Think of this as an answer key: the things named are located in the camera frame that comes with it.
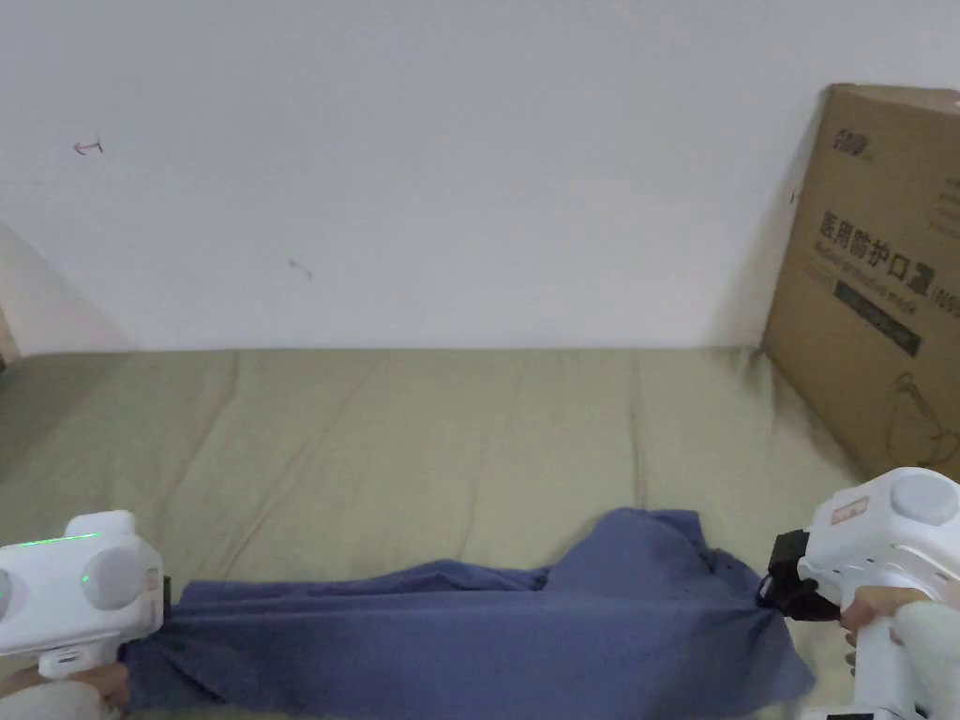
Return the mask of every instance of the cardboard box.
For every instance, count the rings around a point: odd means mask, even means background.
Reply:
[[[960,481],[960,93],[830,89],[763,345],[868,477]]]

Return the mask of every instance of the bed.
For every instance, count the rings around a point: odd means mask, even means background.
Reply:
[[[83,354],[0,375],[0,544],[126,508],[175,595],[547,564],[624,505],[697,510],[762,571],[777,533],[858,479],[746,348]],[[836,628],[792,631],[813,700],[849,697]]]

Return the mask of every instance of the finger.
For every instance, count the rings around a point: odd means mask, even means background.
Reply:
[[[126,665],[115,662],[71,675],[70,679],[90,685],[100,693],[100,697],[107,698],[126,685],[128,677]]]
[[[856,631],[864,625],[869,625],[876,617],[876,610],[857,591],[851,605],[840,616],[840,626],[846,630]]]
[[[28,687],[44,684],[44,680],[35,667],[27,667],[18,670],[5,680],[0,680],[0,698],[13,695],[20,690],[26,690]]]

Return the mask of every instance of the gray circular cap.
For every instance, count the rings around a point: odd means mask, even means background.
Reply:
[[[894,483],[894,512],[924,525],[943,525],[957,514],[957,491],[945,477],[917,472]]]
[[[146,568],[136,553],[122,547],[104,550],[86,564],[81,584],[97,610],[120,610],[139,597]]]

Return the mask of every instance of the blue cloth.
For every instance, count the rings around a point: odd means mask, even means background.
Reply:
[[[812,684],[759,579],[688,512],[617,510],[552,567],[192,583],[132,643],[133,709],[377,720],[707,718]]]

